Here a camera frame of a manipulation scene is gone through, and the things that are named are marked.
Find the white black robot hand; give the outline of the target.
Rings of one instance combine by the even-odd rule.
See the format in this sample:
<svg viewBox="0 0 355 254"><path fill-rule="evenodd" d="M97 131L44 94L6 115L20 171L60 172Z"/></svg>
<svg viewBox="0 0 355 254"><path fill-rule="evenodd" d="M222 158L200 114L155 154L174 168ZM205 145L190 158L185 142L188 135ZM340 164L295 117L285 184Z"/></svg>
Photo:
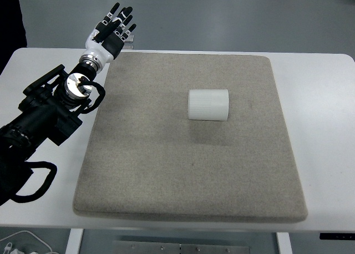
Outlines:
<svg viewBox="0 0 355 254"><path fill-rule="evenodd" d="M134 23L127 28L127 25L133 18L133 16L130 15L133 11L132 7L123 8L119 14L113 18L119 6L120 3L116 2L103 20L99 22L90 33L85 43L86 50L79 59L80 63L89 64L96 71L102 71L106 64L111 63L120 54L124 46L124 41L133 33L136 24ZM103 41L114 31L112 42L109 38Z"/></svg>

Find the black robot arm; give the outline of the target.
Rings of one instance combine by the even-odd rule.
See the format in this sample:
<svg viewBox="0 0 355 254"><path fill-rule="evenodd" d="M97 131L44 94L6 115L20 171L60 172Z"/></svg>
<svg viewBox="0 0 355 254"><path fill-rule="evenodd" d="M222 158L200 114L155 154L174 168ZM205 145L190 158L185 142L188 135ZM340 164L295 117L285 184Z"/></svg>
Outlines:
<svg viewBox="0 0 355 254"><path fill-rule="evenodd" d="M1 203L28 203L51 186L57 167L30 157L45 141L65 142L105 97L96 76L120 54L136 24L132 8L115 4L91 32L71 72L59 65L24 90L20 115L1 128Z"/></svg>

